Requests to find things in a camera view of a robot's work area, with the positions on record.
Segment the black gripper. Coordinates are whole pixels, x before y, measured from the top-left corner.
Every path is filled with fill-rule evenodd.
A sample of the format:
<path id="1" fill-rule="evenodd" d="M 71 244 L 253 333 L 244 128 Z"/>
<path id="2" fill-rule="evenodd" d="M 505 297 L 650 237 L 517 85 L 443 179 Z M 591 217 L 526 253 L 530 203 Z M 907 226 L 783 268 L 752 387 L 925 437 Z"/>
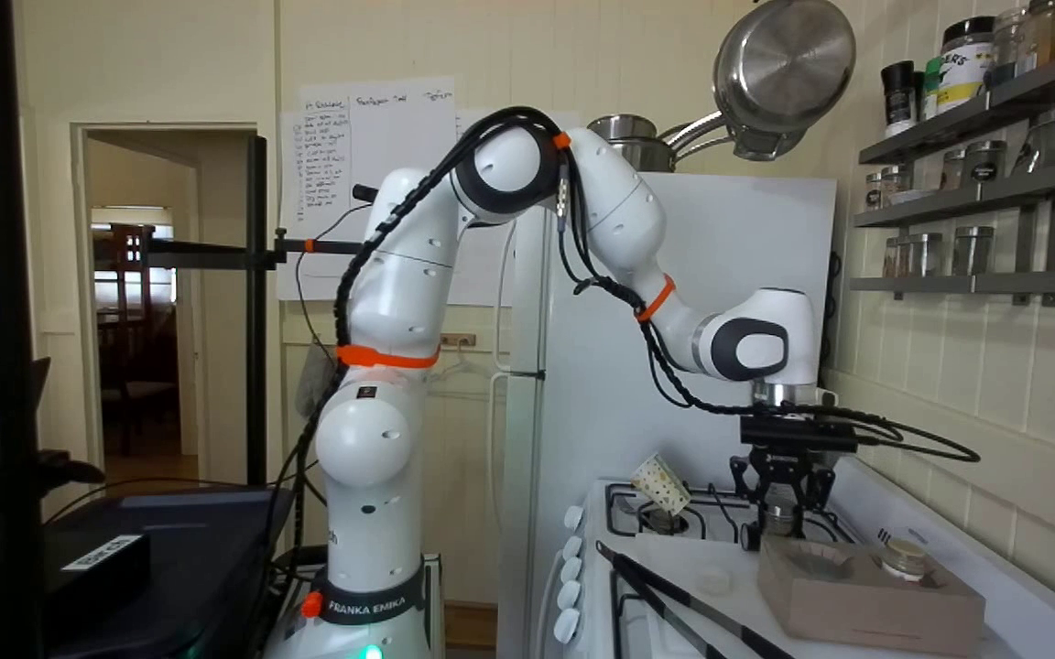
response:
<path id="1" fill-rule="evenodd" d="M 766 494 L 772 482 L 788 482 L 804 499 L 804 538 L 835 542 L 828 519 L 828 499 L 835 482 L 835 459 L 854 454 L 854 428 L 844 420 L 800 420 L 772 414 L 743 414 L 739 439 L 749 444 L 743 459 L 732 459 L 737 494 L 749 499 L 754 517 L 743 525 L 739 547 L 749 552 L 762 549 L 766 530 Z"/>

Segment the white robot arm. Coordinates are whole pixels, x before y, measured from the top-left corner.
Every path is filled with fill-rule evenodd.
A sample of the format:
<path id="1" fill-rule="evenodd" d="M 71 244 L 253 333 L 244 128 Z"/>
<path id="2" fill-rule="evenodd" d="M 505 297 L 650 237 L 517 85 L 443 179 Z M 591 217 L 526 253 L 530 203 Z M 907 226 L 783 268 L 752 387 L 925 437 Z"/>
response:
<path id="1" fill-rule="evenodd" d="M 668 378 L 816 381 L 816 303 L 772 281 L 722 312 L 685 300 L 658 262 L 668 214 L 607 139 L 534 107 L 474 122 L 437 166 L 380 179 L 363 244 L 336 281 L 335 381 L 310 417 L 325 565 L 297 613 L 275 621 L 264 659 L 434 659 L 426 373 L 441 359 L 462 233 L 530 207 L 562 217 L 574 281 L 632 312 Z"/>

